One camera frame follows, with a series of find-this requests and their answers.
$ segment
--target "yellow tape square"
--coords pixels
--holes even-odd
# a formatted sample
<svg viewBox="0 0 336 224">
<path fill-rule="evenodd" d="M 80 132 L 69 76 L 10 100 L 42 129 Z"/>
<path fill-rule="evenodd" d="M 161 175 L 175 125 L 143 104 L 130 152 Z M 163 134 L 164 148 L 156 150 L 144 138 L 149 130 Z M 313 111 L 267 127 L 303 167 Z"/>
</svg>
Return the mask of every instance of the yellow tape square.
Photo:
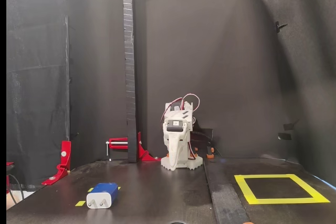
<svg viewBox="0 0 336 224">
<path fill-rule="evenodd" d="M 257 199 L 249 186 L 246 178 L 291 178 L 299 186 L 301 186 L 311 198 L 281 198 L 281 199 Z M 305 203 L 325 203 L 330 202 L 323 197 L 318 191 L 304 182 L 295 174 L 263 174 L 263 175 L 235 175 L 235 179 L 242 190 L 247 202 L 251 205 L 257 204 L 305 204 Z"/>
<path fill-rule="evenodd" d="M 75 204 L 75 207 L 81 207 L 85 204 L 85 200 L 79 201 L 77 204 Z"/>
</svg>

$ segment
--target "black cable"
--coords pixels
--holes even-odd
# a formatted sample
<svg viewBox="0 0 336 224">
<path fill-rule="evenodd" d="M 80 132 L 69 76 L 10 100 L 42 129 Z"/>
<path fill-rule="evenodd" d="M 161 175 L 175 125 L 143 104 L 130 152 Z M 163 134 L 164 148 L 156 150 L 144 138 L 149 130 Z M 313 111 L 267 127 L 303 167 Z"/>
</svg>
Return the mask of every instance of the black cable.
<svg viewBox="0 0 336 224">
<path fill-rule="evenodd" d="M 203 141 L 203 140 L 196 140 L 196 139 L 190 139 L 192 142 L 200 142 L 200 143 L 208 143 L 210 146 L 212 146 L 212 143 L 209 141 Z"/>
<path fill-rule="evenodd" d="M 191 131 L 190 132 L 191 134 L 194 134 L 194 135 L 200 135 L 200 136 L 204 136 L 204 137 L 206 137 L 207 139 L 209 139 L 210 141 L 207 141 L 207 143 L 209 143 L 210 144 L 210 146 L 213 146 L 214 147 L 214 149 L 215 149 L 215 151 L 221 156 L 221 157 L 223 157 L 222 156 L 222 154 L 219 152 L 219 150 L 215 147 L 215 145 L 213 144 L 213 142 L 212 142 L 212 138 L 211 137 L 209 137 L 208 135 L 206 135 L 206 134 L 204 134 L 204 133 L 202 133 L 202 132 L 199 132 L 199 131 Z M 194 140 L 194 139 L 191 139 L 192 141 L 195 141 L 195 142 L 205 142 L 205 141 L 202 141 L 202 140 Z"/>
<path fill-rule="evenodd" d="M 223 157 L 223 156 L 221 155 L 221 153 L 219 152 L 219 150 L 218 150 L 216 147 L 214 147 L 214 149 L 215 149 L 215 151 L 216 151 L 221 157 Z"/>
<path fill-rule="evenodd" d="M 209 140 L 212 142 L 211 137 L 209 137 L 208 135 L 206 135 L 206 134 L 204 134 L 204 133 L 202 133 L 202 132 L 199 132 L 199 131 L 190 131 L 190 133 L 193 134 L 193 135 L 204 136 L 204 137 L 206 137 L 207 139 L 209 139 Z"/>
<path fill-rule="evenodd" d="M 16 201 L 15 201 L 15 199 L 14 199 L 14 196 L 13 196 L 13 194 L 12 194 L 12 191 L 11 191 L 9 185 L 7 185 L 7 190 L 9 191 L 9 194 L 10 194 L 10 196 L 12 197 L 12 200 L 14 201 L 14 203 L 17 204 Z"/>
<path fill-rule="evenodd" d="M 19 186 L 19 189 L 20 189 L 20 192 L 21 192 L 22 200 L 24 200 L 25 197 L 24 197 L 24 195 L 23 195 L 23 191 L 22 191 L 20 182 L 17 180 L 17 178 L 16 178 L 14 175 L 12 175 L 12 174 L 8 174 L 8 175 L 11 176 L 11 177 L 13 177 L 13 178 L 16 180 L 16 183 L 17 183 L 17 185 Z"/>
</svg>

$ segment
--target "red bracket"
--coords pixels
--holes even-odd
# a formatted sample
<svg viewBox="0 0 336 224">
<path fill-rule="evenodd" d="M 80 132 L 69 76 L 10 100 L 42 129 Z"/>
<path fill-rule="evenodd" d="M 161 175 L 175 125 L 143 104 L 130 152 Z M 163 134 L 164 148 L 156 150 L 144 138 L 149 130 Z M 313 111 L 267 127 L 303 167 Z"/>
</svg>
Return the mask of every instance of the red bracket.
<svg viewBox="0 0 336 224">
<path fill-rule="evenodd" d="M 160 157 L 152 157 L 148 151 L 145 151 L 141 146 L 141 132 L 138 133 L 138 145 L 139 145 L 139 159 L 141 161 L 160 161 Z"/>
<path fill-rule="evenodd" d="M 127 142 L 127 137 L 121 137 L 121 138 L 110 138 L 109 139 L 109 148 L 110 149 L 123 149 L 127 150 L 128 145 L 113 145 L 113 142 Z"/>
<path fill-rule="evenodd" d="M 68 175 L 70 171 L 70 154 L 71 154 L 71 142 L 62 141 L 61 149 L 61 163 L 57 165 L 58 172 L 53 177 L 50 177 L 46 181 L 42 182 L 42 185 L 52 185 L 56 181 Z"/>
</svg>

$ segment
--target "white wire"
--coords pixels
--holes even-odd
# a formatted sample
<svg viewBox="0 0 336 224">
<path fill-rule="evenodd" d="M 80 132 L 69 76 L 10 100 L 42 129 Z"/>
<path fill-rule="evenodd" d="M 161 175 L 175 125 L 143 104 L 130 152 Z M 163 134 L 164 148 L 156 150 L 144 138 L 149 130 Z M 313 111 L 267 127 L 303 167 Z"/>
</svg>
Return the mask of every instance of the white wire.
<svg viewBox="0 0 336 224">
<path fill-rule="evenodd" d="M 193 93 L 186 94 L 186 95 L 183 97 L 183 99 L 182 99 L 182 103 L 181 103 L 181 105 L 184 104 L 184 99 L 185 99 L 188 95 L 193 95 L 193 96 L 195 96 L 195 97 L 198 99 L 198 105 L 197 105 L 197 107 L 196 107 L 193 111 L 197 110 L 198 107 L 200 106 L 200 102 L 201 102 L 201 100 L 200 100 L 200 98 L 199 98 L 197 95 L 195 95 L 195 94 L 193 94 Z"/>
<path fill-rule="evenodd" d="M 193 158 L 196 159 L 195 154 L 193 153 L 193 149 L 191 148 L 190 142 L 188 142 L 188 145 L 189 145 L 189 150 L 190 150 L 191 155 L 193 155 Z"/>
<path fill-rule="evenodd" d="M 162 119 L 163 119 L 164 115 L 166 114 L 167 110 L 170 108 L 170 106 L 172 105 L 172 103 L 177 102 L 177 101 L 179 101 L 179 100 L 182 100 L 182 101 L 181 101 L 181 105 L 180 105 L 180 110 L 182 110 L 182 109 L 184 108 L 184 99 L 185 99 L 188 95 L 193 95 L 193 96 L 195 96 L 195 97 L 198 99 L 198 105 L 197 105 L 197 107 L 196 107 L 193 111 L 197 110 L 198 107 L 200 106 L 200 102 L 201 102 L 201 101 L 200 101 L 200 98 L 199 98 L 197 95 L 193 94 L 193 93 L 189 93 L 189 94 L 186 94 L 184 97 L 179 97 L 179 98 L 175 99 L 174 101 L 172 101 L 172 102 L 168 105 L 168 107 L 166 108 L 166 110 L 163 112 L 160 122 L 162 122 Z M 196 122 L 196 119 L 195 119 L 195 117 L 193 117 L 193 125 L 194 125 L 195 122 Z"/>
<path fill-rule="evenodd" d="M 172 103 L 174 103 L 174 102 L 176 102 L 176 101 L 179 101 L 179 100 L 181 100 L 181 99 L 183 99 L 183 98 L 182 98 L 182 97 L 179 97 L 179 98 L 175 99 L 174 101 L 172 101 L 172 102 L 168 105 L 168 107 L 166 108 L 166 110 L 165 110 L 165 111 L 163 112 L 163 114 L 162 114 L 162 117 L 161 117 L 160 122 L 162 122 L 162 119 L 163 119 L 165 113 L 167 112 L 167 110 L 169 109 L 169 107 L 172 105 Z"/>
</svg>

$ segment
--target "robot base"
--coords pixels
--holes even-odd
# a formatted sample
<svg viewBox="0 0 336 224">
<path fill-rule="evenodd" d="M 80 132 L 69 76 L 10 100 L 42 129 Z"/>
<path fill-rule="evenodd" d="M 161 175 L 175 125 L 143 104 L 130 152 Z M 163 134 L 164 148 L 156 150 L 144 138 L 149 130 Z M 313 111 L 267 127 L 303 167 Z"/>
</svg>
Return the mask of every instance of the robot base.
<svg viewBox="0 0 336 224">
<path fill-rule="evenodd" d="M 201 166 L 203 164 L 203 159 L 201 157 L 196 157 L 195 160 L 193 159 L 188 159 L 186 164 L 178 164 L 176 168 L 189 168 L 190 170 L 194 170 L 196 168 L 198 168 L 199 166 Z M 161 159 L 161 165 L 168 169 L 171 170 L 171 166 L 169 163 L 169 158 L 168 157 L 164 157 Z"/>
</svg>

